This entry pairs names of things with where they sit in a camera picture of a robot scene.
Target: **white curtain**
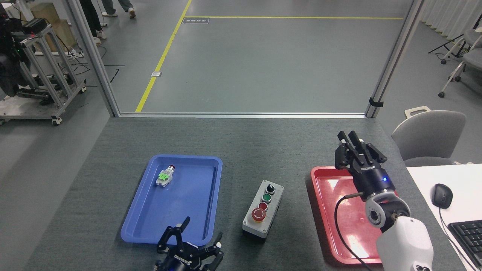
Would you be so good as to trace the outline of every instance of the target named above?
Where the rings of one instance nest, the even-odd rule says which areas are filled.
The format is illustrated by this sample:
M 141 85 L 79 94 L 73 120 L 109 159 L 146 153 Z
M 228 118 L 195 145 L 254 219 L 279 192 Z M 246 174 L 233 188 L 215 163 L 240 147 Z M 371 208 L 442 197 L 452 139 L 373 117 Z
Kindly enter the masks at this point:
M 422 22 L 451 40 L 472 29 L 481 14 L 482 0 L 427 0 Z

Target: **black cable tie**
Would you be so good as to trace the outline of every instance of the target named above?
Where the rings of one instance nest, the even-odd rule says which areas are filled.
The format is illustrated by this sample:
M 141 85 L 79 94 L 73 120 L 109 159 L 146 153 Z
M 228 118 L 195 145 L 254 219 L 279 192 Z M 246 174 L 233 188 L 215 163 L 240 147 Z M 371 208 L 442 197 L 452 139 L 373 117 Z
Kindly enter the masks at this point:
M 375 102 L 373 97 L 370 97 L 370 105 L 374 107 L 383 107 L 383 102 Z

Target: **red cap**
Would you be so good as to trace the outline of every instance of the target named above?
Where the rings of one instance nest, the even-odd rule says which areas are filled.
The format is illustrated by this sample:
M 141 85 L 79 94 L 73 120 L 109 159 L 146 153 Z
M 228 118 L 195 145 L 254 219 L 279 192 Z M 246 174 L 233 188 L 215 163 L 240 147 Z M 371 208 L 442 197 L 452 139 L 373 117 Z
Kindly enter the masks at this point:
M 251 216 L 256 222 L 261 222 L 266 217 L 266 212 L 261 208 L 256 208 L 251 212 Z
M 268 210 L 268 204 L 266 202 L 261 202 L 258 204 L 258 208 L 261 208 L 261 210 L 266 212 Z

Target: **green label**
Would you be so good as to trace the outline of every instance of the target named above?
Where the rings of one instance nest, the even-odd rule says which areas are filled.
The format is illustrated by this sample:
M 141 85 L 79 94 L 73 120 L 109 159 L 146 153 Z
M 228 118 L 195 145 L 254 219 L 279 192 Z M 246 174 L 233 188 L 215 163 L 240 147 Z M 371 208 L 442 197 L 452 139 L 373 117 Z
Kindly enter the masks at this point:
M 165 180 L 169 179 L 169 175 L 161 173 L 161 174 L 159 174 L 159 179 L 165 181 Z

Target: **red tray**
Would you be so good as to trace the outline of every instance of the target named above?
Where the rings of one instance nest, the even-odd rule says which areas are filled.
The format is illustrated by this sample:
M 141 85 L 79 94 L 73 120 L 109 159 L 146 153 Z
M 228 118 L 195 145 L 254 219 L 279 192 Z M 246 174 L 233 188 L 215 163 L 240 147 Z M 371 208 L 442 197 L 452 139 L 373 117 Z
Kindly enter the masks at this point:
M 337 170 L 333 166 L 317 166 L 311 170 L 316 200 L 328 237 L 330 250 L 341 263 L 359 264 L 345 248 L 335 228 L 335 205 L 344 195 L 356 193 L 353 177 L 348 170 Z M 370 224 L 365 215 L 365 203 L 360 199 L 344 200 L 338 207 L 338 226 L 345 242 L 366 263 L 381 263 L 376 250 L 380 229 Z

